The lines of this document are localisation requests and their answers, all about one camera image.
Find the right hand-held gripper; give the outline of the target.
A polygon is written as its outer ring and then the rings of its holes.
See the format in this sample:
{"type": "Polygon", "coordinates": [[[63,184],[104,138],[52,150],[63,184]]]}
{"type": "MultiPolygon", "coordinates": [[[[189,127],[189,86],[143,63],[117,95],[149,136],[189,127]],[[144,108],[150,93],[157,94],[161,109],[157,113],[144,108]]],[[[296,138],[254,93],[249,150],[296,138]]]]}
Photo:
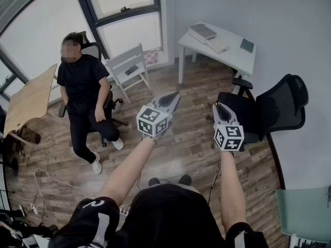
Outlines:
{"type": "Polygon", "coordinates": [[[243,126],[227,105],[213,104],[214,148],[220,151],[239,151],[244,141],[243,126]]]}

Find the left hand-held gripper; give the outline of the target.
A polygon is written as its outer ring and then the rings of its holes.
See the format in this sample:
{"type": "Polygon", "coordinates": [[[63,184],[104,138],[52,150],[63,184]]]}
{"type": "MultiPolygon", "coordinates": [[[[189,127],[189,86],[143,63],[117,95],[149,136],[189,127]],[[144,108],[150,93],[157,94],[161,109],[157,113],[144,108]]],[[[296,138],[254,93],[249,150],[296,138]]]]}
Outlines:
{"type": "Polygon", "coordinates": [[[164,136],[172,124],[172,114],[179,100],[179,91],[167,92],[156,96],[147,105],[142,106],[136,116],[136,121],[137,129],[144,138],[151,138],[156,143],[164,136]]]}

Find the person's right forearm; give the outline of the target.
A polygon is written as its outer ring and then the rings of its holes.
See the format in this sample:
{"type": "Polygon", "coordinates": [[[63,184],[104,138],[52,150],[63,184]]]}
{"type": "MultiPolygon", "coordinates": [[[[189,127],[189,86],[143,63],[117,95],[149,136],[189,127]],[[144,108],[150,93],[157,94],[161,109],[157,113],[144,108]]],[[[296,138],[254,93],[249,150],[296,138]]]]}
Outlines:
{"type": "Polygon", "coordinates": [[[228,151],[221,152],[220,171],[221,220],[225,232],[228,232],[234,224],[246,222],[246,201],[234,157],[228,151]]]}

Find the person's left forearm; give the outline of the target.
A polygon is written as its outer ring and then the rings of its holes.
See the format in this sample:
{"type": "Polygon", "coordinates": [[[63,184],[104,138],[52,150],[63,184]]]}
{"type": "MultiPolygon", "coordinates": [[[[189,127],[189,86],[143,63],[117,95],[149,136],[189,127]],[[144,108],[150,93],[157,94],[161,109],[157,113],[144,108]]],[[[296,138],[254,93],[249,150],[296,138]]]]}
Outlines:
{"type": "Polygon", "coordinates": [[[139,178],[155,142],[151,138],[143,138],[128,157],[110,174],[104,183],[100,197],[108,197],[120,206],[139,178]]]}

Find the white wooden chair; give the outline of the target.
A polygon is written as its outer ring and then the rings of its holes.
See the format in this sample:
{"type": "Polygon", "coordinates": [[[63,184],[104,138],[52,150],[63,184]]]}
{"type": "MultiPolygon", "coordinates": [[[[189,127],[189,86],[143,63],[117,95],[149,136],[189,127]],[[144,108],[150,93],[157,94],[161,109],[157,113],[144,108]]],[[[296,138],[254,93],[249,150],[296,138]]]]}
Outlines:
{"type": "Polygon", "coordinates": [[[106,63],[111,70],[115,82],[120,87],[128,103],[131,103],[131,101],[126,91],[139,83],[144,83],[150,92],[152,92],[151,82],[149,80],[141,43],[131,48],[130,50],[115,56],[112,59],[106,59],[106,63]],[[131,75],[125,75],[125,71],[134,65],[137,65],[139,68],[131,75]],[[128,85],[127,87],[123,87],[123,84],[128,83],[130,80],[137,76],[140,78],[138,81],[128,85]]]}

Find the black mesh office chair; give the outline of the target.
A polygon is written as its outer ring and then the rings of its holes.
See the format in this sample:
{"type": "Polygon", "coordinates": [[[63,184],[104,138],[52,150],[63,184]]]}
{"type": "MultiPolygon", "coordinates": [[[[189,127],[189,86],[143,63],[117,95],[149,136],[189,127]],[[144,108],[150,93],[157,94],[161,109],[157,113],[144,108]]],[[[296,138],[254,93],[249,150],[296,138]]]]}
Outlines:
{"type": "Polygon", "coordinates": [[[309,96],[300,76],[285,75],[254,100],[243,96],[253,88],[250,82],[234,78],[232,83],[239,86],[239,92],[220,92],[216,101],[227,105],[236,114],[239,125],[243,126],[244,144],[260,142],[272,132],[300,129],[305,124],[309,96]]]}

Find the white desk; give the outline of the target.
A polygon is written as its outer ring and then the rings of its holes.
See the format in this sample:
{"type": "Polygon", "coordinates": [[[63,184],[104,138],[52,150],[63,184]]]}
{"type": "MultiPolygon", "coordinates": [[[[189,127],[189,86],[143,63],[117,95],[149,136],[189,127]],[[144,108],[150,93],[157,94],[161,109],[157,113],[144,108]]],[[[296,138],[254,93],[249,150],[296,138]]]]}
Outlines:
{"type": "Polygon", "coordinates": [[[185,55],[186,50],[192,51],[192,62],[196,61],[197,54],[208,56],[216,61],[219,61],[235,70],[237,70],[238,76],[251,76],[253,74],[256,45],[253,46],[252,52],[248,52],[241,48],[243,37],[236,35],[223,28],[213,26],[211,24],[197,22],[197,24],[203,24],[216,33],[216,38],[219,38],[228,49],[222,53],[216,53],[207,44],[200,42],[193,37],[193,31],[191,28],[180,38],[178,42],[179,46],[179,65],[178,65],[178,83],[183,83],[184,71],[185,71],[185,55]]]}

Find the dark green notebook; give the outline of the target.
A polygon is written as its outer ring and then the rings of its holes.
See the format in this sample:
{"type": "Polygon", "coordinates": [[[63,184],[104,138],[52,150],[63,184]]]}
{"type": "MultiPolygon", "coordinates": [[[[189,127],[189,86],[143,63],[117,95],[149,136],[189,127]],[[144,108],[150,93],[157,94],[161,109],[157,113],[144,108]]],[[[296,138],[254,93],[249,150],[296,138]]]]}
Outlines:
{"type": "Polygon", "coordinates": [[[240,48],[249,52],[249,53],[253,53],[254,50],[254,43],[251,41],[248,41],[247,39],[243,38],[242,42],[240,44],[240,48]]]}

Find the person's black shirt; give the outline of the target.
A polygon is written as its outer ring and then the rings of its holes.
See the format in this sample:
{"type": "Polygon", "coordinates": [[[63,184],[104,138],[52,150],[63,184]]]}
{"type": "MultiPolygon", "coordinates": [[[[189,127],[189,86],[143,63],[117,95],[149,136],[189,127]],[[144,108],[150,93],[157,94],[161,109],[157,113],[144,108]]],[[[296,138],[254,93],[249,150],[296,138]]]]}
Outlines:
{"type": "Polygon", "coordinates": [[[223,237],[205,198],[174,184],[142,190],[122,227],[119,207],[108,197],[85,199],[48,248],[268,248],[247,223],[223,237]]]}

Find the light wooden table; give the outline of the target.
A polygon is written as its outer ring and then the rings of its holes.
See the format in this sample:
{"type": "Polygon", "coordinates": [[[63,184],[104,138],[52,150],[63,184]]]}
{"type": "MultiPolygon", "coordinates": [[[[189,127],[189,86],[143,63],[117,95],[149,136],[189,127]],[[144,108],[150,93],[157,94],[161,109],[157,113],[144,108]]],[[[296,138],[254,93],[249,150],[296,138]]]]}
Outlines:
{"type": "Polygon", "coordinates": [[[12,95],[6,115],[4,137],[20,130],[28,121],[46,115],[57,64],[30,80],[12,95]]]}

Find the brown round container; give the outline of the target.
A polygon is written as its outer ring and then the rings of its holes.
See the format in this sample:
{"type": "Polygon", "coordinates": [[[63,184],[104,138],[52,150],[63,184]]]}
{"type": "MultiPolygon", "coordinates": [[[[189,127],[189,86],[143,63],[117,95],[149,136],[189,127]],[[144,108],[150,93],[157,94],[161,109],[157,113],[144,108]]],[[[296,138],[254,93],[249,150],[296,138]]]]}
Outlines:
{"type": "Polygon", "coordinates": [[[40,134],[33,131],[32,129],[27,128],[27,129],[25,129],[25,132],[24,132],[24,139],[27,142],[30,142],[33,144],[39,144],[40,140],[41,140],[41,136],[40,136],[40,134]]]}

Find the black framed window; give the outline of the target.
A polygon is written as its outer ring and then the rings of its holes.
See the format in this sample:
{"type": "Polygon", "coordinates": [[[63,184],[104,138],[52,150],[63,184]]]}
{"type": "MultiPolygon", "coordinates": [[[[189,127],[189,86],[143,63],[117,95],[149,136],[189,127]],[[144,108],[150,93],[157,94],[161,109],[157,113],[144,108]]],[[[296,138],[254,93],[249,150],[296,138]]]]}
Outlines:
{"type": "MultiPolygon", "coordinates": [[[[122,7],[140,9],[153,0],[91,0],[97,18],[109,17],[122,7]]],[[[112,23],[88,24],[79,0],[35,0],[0,36],[14,64],[34,79],[59,64],[61,42],[71,32],[85,31],[105,49],[103,59],[113,58],[141,44],[143,50],[164,50],[161,13],[149,12],[112,23]]]]}

